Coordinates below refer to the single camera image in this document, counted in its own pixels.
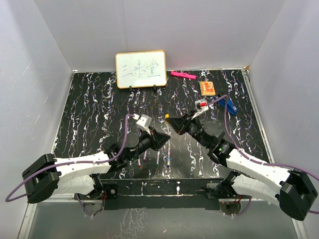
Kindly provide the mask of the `white pen yellow tip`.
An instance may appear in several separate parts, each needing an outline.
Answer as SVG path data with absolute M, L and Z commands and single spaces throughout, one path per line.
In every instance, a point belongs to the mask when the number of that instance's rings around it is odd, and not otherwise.
M 169 123 L 166 121 L 166 126 L 167 126 L 167 134 L 170 136 L 170 128 L 169 128 Z M 167 141 L 168 145 L 168 150 L 170 150 L 170 139 Z

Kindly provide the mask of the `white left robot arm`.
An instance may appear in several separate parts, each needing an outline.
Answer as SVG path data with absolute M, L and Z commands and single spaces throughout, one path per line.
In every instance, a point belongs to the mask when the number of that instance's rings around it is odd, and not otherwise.
M 44 154 L 22 173 L 27 201 L 36 204 L 52 195 L 68 193 L 97 199 L 103 193 L 100 174 L 121 170 L 147 150 L 158 151 L 169 139 L 168 134 L 151 129 L 141 135 L 128 133 L 126 139 L 107 150 L 87 156 L 55 158 L 51 153 Z

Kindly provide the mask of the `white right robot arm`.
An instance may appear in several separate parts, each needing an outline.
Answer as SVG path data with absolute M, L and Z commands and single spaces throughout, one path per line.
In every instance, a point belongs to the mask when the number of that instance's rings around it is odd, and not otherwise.
M 214 163 L 231 169 L 220 184 L 209 190 L 215 197 L 246 195 L 261 199 L 298 221 L 311 211 L 318 193 L 307 173 L 269 166 L 255 157 L 245 158 L 243 150 L 226 140 L 225 131 L 215 121 L 201 124 L 192 115 L 168 117 L 166 121 L 177 134 L 188 133 L 208 149 L 207 155 Z

